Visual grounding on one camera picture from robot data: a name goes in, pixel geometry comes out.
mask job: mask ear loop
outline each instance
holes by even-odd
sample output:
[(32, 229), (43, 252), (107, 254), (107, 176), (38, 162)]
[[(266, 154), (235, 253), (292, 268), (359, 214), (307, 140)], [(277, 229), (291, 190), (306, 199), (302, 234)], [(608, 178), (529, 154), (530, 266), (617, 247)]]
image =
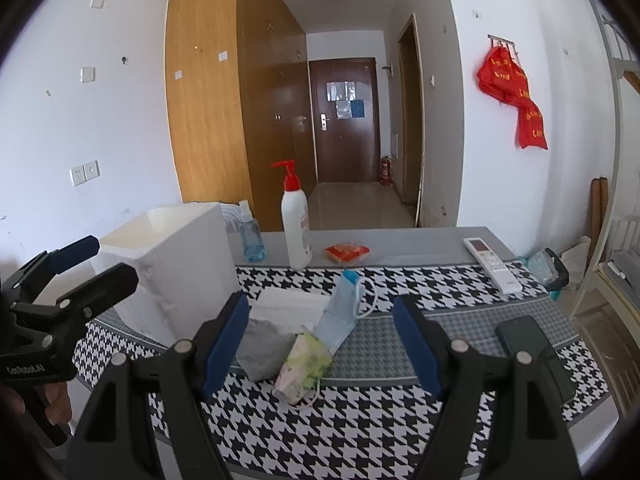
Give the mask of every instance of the mask ear loop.
[(314, 402), (316, 402), (316, 400), (318, 400), (318, 397), (320, 397), (320, 379), (318, 379), (316, 381), (316, 392), (314, 393), (314, 396), (311, 397), (306, 404), (302, 404), (301, 406), (291, 406), (289, 404), (289, 407), (292, 410), (296, 410), (297, 412), (302, 412), (304, 410), (308, 410), (309, 408), (311, 408), (314, 405)]
[(360, 278), (358, 280), (358, 286), (362, 286), (362, 288), (364, 289), (363, 284), (365, 282), (370, 283), (371, 288), (373, 288), (373, 304), (363, 314), (359, 314), (358, 316), (356, 316), (357, 319), (362, 319), (363, 317), (369, 316), (376, 309), (376, 306), (378, 305), (378, 290), (376, 288), (376, 284), (373, 282), (371, 278)]

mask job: air conditioner remote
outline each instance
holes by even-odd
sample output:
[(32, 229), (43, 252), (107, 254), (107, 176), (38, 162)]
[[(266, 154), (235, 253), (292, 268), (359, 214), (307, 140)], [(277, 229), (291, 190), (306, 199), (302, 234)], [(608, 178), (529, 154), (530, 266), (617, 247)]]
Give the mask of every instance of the air conditioner remote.
[(501, 293), (515, 294), (522, 291), (522, 284), (482, 238), (465, 238), (464, 243)]

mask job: surgical mask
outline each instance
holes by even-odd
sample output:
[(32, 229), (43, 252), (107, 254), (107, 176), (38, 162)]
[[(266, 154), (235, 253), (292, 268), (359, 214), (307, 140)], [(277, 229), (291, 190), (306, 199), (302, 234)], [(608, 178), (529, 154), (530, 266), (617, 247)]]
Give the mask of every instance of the surgical mask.
[[(373, 286), (375, 297), (373, 305), (364, 314), (358, 314), (360, 301), (364, 296), (364, 282)], [(345, 270), (313, 334), (326, 345), (333, 356), (355, 328), (356, 321), (371, 314), (377, 302), (378, 292), (375, 284), (369, 278), (360, 278), (353, 270)]]

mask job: houndstooth tablecloth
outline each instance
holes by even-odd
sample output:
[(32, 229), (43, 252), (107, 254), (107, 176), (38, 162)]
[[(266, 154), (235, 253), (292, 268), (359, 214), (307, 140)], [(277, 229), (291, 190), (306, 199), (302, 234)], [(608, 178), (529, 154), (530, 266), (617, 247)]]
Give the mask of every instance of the houndstooth tablecloth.
[[(506, 298), (476, 265), (355, 269), (375, 282), (377, 312), (358, 322), (340, 348), (312, 408), (298, 412), (278, 402), (271, 395), (271, 381), (252, 383), (238, 367), (232, 367), (224, 387), (203, 404), (222, 457), (232, 470), (248, 476), (407, 478), (441, 405), (417, 384), (393, 327), (389, 311), (398, 294), (414, 295), (418, 307), (438, 320), (449, 336), (466, 336), (485, 354), (502, 352), (493, 334), (500, 320), (534, 316), (576, 388), (575, 398), (562, 407), (564, 420), (569, 425), (580, 420), (609, 395), (607, 383), (544, 288), (521, 263), (508, 265), (524, 288)], [(266, 286), (330, 293), (339, 275), (339, 269), (238, 268), (250, 301)], [(368, 290), (365, 300), (372, 298)], [(137, 358), (162, 350), (131, 331), (112, 311), (89, 325), (74, 362), (79, 379), (91, 388), (112, 353)], [(162, 402), (151, 395), (149, 403), (156, 434), (168, 442)], [(493, 403), (492, 394), (483, 394), (466, 460), (471, 470), (484, 458)]]

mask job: red snack packet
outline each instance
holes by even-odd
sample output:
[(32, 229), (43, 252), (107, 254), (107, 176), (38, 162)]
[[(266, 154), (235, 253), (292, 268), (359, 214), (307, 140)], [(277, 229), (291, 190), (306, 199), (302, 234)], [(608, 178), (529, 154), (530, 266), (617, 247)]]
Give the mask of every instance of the red snack packet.
[(369, 248), (351, 243), (335, 244), (327, 247), (324, 254), (336, 264), (348, 264), (369, 253)]

